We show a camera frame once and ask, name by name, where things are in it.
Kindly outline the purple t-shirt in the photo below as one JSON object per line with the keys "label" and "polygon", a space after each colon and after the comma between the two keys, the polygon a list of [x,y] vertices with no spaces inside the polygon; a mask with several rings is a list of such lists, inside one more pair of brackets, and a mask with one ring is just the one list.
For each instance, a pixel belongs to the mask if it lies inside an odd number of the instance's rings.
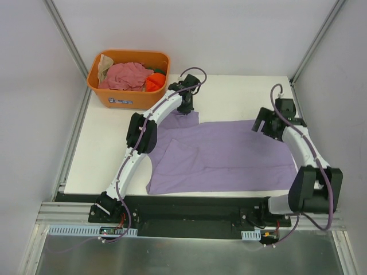
{"label": "purple t-shirt", "polygon": [[253,132],[252,120],[201,123],[198,112],[169,114],[149,153],[150,195],[288,190],[296,168],[288,147]]}

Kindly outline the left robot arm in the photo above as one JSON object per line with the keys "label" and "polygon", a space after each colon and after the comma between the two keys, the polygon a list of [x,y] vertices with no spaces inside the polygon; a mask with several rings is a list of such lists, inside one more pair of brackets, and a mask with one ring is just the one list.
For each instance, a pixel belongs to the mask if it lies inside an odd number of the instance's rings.
{"label": "left robot arm", "polygon": [[143,114],[134,113],[128,126],[127,149],[120,168],[106,191],[91,206],[91,223],[119,223],[128,218],[130,211],[123,199],[141,161],[157,144],[158,126],[173,111],[187,115],[193,108],[193,96],[203,84],[197,77],[187,74],[169,85],[167,92]]}

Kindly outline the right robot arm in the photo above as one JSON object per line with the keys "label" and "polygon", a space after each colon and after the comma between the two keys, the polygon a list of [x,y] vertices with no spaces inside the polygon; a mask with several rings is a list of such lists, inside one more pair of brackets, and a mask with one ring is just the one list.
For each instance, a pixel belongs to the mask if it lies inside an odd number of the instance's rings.
{"label": "right robot arm", "polygon": [[258,211],[259,222],[271,226],[279,215],[301,214],[309,218],[311,214],[326,214],[331,224],[343,173],[339,168],[332,168],[320,155],[306,123],[296,116],[293,100],[275,99],[271,104],[273,110],[260,109],[252,129],[283,142],[291,152],[297,173],[288,194],[264,200],[264,208]]}

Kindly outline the orange plastic basket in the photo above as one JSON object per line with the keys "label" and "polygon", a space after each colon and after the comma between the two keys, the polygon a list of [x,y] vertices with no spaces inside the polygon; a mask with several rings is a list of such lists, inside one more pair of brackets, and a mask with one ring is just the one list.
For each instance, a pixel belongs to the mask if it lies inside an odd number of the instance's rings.
{"label": "orange plastic basket", "polygon": [[166,76],[170,71],[170,59],[163,52],[148,50],[110,49],[100,52],[89,70],[87,84],[105,107],[149,109],[165,94],[168,79],[159,90],[152,92],[99,89],[97,73],[101,55],[111,58],[115,63],[138,62],[147,68],[159,69]]}

